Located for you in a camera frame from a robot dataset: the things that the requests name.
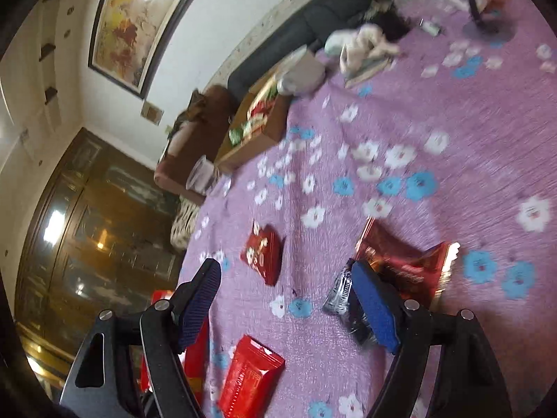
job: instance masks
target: red snack package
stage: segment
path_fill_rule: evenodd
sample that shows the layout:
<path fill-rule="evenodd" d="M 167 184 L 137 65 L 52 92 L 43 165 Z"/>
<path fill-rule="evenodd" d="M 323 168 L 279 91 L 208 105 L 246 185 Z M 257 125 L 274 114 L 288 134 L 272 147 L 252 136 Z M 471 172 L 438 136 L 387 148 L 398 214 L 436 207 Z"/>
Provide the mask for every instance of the red snack package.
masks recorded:
<path fill-rule="evenodd" d="M 281 241 L 275 230 L 270 225 L 261 229 L 254 220 L 240 259 L 258 272 L 267 286 L 274 286 L 279 279 L 281 248 Z"/>
<path fill-rule="evenodd" d="M 225 418 L 263 417 L 284 366 L 284 358 L 244 335 L 218 401 Z"/>

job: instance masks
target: purple bedspread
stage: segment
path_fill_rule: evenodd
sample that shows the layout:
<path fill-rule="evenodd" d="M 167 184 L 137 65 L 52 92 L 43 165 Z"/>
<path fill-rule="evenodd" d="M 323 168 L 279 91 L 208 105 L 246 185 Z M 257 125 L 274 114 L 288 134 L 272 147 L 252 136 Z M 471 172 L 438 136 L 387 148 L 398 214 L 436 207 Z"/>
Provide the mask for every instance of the purple bedspread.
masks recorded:
<path fill-rule="evenodd" d="M 286 360 L 267 417 L 365 416 L 391 358 L 358 348 L 321 306 L 368 216 L 422 249 L 460 242 L 443 310 L 476 313 L 517 416 L 545 395 L 557 377 L 557 40 L 530 0 L 505 12 L 509 43 L 467 41 L 467 15 L 453 14 L 443 36 L 410 32 L 406 55 L 360 86 L 330 77 L 293 102 L 279 146 L 207 198 L 180 274 L 221 261 L 207 413 L 219 415 L 234 346 L 249 334 Z M 239 259 L 253 219 L 285 238 L 275 287 Z"/>

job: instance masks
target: framed painting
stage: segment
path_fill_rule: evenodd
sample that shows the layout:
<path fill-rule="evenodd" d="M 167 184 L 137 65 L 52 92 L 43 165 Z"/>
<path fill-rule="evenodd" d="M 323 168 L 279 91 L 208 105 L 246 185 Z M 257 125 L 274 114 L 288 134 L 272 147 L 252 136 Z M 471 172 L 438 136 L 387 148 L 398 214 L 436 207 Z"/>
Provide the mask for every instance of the framed painting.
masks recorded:
<path fill-rule="evenodd" d="M 141 97 L 189 0 L 100 0 L 90 68 Z"/>

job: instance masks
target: blue gripper pad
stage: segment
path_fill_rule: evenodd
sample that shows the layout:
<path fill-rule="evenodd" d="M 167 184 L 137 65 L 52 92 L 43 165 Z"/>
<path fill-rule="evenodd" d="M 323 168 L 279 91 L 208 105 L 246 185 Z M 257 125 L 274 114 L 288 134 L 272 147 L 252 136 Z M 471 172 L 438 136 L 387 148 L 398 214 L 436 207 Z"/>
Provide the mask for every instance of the blue gripper pad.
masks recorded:
<path fill-rule="evenodd" d="M 208 268 L 205 267 L 205 263 L 207 262 L 211 263 Z M 201 282 L 199 282 L 197 276 L 205 269 L 207 270 Z M 186 347 L 191 346 L 196 341 L 203 321 L 209 314 L 209 308 L 221 285 L 221 265 L 214 259 L 206 259 L 191 283 L 195 284 L 197 288 L 193 295 L 193 299 L 182 314 L 180 314 L 178 347 L 181 351 L 186 350 Z"/>
<path fill-rule="evenodd" d="M 397 298 L 390 297 L 391 292 L 385 290 L 373 269 L 360 261 L 352 266 L 352 287 L 378 343 L 395 354 L 400 346 L 397 327 L 402 320 L 402 311 L 395 304 Z"/>

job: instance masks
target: metal screw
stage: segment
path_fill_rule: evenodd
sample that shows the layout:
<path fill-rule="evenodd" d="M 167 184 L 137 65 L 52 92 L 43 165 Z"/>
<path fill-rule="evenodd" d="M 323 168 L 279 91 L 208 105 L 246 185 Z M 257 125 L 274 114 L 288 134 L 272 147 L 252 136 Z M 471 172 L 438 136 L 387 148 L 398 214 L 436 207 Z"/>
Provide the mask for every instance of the metal screw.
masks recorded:
<path fill-rule="evenodd" d="M 100 320 L 109 320 L 112 317 L 112 311 L 109 309 L 104 309 L 99 313 Z"/>
<path fill-rule="evenodd" d="M 405 307 L 410 311 L 416 311 L 419 308 L 419 303 L 416 300 L 410 299 L 405 301 Z"/>
<path fill-rule="evenodd" d="M 466 320 L 472 320 L 474 318 L 474 313 L 469 309 L 463 309 L 460 315 Z"/>
<path fill-rule="evenodd" d="M 171 303 L 168 300 L 159 300 L 157 303 L 155 303 L 155 309 L 157 311 L 164 311 L 170 305 L 171 305 Z"/>

